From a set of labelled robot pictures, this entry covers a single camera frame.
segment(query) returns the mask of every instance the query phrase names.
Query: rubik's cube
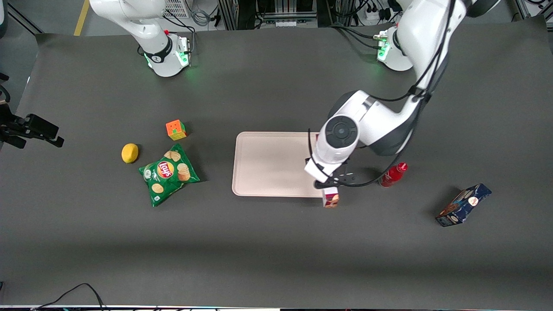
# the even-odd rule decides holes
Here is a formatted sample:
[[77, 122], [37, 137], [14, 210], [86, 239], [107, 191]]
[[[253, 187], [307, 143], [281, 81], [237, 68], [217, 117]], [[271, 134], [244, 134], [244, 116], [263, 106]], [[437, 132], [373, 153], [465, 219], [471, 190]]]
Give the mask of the rubik's cube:
[[167, 135], [174, 141], [186, 137], [186, 129], [180, 120], [171, 121], [165, 127], [167, 128]]

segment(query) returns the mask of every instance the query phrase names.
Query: dark gray table mat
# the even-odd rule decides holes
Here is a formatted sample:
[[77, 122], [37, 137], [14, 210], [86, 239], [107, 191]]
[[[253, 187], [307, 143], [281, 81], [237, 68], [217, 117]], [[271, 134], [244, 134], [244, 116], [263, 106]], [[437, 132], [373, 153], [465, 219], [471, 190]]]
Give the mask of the dark gray table mat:
[[[553, 66], [542, 19], [461, 25], [404, 180], [341, 189], [334, 210], [235, 196], [236, 135], [318, 130], [344, 92], [398, 96], [413, 73], [386, 69], [333, 29], [200, 33], [193, 66], [169, 79], [130, 36], [38, 41], [18, 113], [56, 123], [66, 142], [0, 153], [3, 303], [45, 303], [90, 282], [107, 304], [551, 309]], [[152, 208], [137, 169], [173, 145], [164, 125], [176, 118], [208, 181]], [[119, 156], [129, 142], [143, 148], [132, 165]], [[358, 151], [352, 165], [389, 161]], [[477, 183], [493, 195], [466, 224], [440, 227], [434, 216]], [[64, 302], [94, 298], [83, 289]]]

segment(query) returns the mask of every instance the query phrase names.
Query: floor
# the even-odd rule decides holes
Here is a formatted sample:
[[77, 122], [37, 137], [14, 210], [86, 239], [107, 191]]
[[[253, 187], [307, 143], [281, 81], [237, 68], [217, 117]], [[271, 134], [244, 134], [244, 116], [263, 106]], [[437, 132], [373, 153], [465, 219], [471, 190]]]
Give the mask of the floor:
[[[99, 17], [94, 11], [84, 6], [83, 0], [11, 0], [17, 10], [24, 14], [45, 33], [73, 35], [77, 32], [77, 22], [84, 11], [84, 24], [80, 35], [124, 35], [128, 34], [121, 27]], [[193, 9], [203, 9], [211, 12], [216, 8], [216, 0], [195, 0]], [[487, 14], [478, 18], [466, 18], [464, 23], [508, 23], [517, 12], [513, 0], [500, 2]], [[192, 20], [185, 20], [197, 30], [222, 30], [224, 25], [215, 28], [211, 22], [209, 26], [199, 27]], [[11, 109], [15, 112], [25, 89], [29, 74], [33, 69], [34, 59], [38, 51], [34, 36], [18, 24], [13, 18], [8, 19], [8, 32], [0, 39], [0, 72], [10, 76], [3, 86], [12, 95]], [[162, 27], [170, 31], [183, 31], [165, 20], [161, 20]]]

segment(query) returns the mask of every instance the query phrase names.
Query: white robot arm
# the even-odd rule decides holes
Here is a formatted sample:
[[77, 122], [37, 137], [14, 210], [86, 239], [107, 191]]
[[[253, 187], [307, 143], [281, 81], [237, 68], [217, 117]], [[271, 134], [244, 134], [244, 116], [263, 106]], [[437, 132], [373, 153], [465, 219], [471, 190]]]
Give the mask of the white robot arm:
[[344, 94], [328, 114], [306, 172], [326, 186], [343, 185], [332, 173], [346, 161], [358, 142], [379, 156], [398, 154], [407, 145], [422, 107], [428, 102], [447, 65], [451, 35], [469, 13], [475, 17], [499, 0], [413, 0], [388, 36], [375, 36], [377, 59], [394, 70], [413, 67], [417, 82], [395, 113], [379, 98], [363, 91]]
[[159, 76], [174, 76], [189, 65], [188, 39], [163, 31], [156, 20], [165, 12], [165, 0], [90, 0], [90, 6], [136, 39]]

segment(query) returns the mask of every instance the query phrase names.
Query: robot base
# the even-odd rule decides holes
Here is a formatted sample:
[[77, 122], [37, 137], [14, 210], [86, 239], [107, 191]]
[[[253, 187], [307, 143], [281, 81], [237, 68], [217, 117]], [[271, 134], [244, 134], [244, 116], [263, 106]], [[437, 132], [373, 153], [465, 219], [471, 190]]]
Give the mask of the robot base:
[[172, 77], [190, 65], [188, 38], [181, 38], [175, 34], [169, 34], [168, 37], [173, 41], [173, 49], [162, 63], [156, 63], [148, 59], [147, 56], [144, 56], [148, 61], [148, 66], [152, 68], [158, 76], [162, 77]]
[[380, 36], [388, 37], [386, 42], [379, 41], [380, 50], [377, 51], [377, 60], [383, 62], [388, 68], [395, 71], [405, 71], [411, 69], [413, 64], [407, 56], [394, 44], [393, 36], [397, 27], [391, 27], [388, 30], [380, 32]]

